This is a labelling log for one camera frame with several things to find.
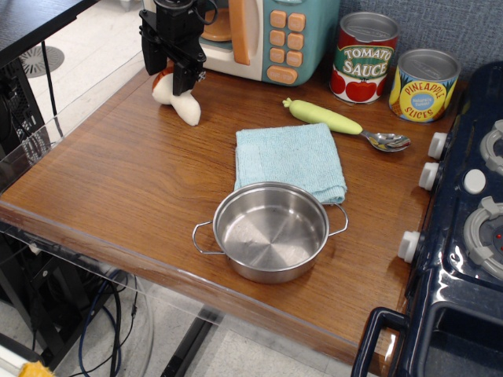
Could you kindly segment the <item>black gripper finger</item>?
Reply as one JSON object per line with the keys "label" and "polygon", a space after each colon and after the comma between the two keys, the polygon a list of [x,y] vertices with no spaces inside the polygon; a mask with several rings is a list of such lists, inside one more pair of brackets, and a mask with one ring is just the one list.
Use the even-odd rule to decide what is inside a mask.
{"label": "black gripper finger", "polygon": [[163,41],[159,37],[141,37],[141,47],[145,69],[149,75],[160,73],[167,67],[167,55]]}
{"label": "black gripper finger", "polygon": [[202,61],[174,63],[173,94],[181,96],[192,90],[197,82],[205,79],[206,71]]}

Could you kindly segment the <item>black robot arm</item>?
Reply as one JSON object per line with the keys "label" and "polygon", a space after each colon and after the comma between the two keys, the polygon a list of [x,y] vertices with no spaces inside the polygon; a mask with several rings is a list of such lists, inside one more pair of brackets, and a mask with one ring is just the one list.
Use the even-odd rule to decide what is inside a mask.
{"label": "black robot arm", "polygon": [[172,93],[192,90],[205,76],[206,55],[200,45],[204,28],[218,19],[214,1],[155,1],[155,11],[142,10],[141,47],[146,71],[160,73],[174,64]]}

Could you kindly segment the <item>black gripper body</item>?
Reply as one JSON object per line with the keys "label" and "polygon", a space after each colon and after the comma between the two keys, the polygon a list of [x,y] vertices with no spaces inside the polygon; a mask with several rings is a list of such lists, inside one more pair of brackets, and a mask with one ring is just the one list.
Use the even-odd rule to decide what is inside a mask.
{"label": "black gripper body", "polygon": [[200,37],[217,20],[215,2],[155,2],[153,11],[144,9],[139,16],[141,37],[159,37],[167,60],[206,61]]}

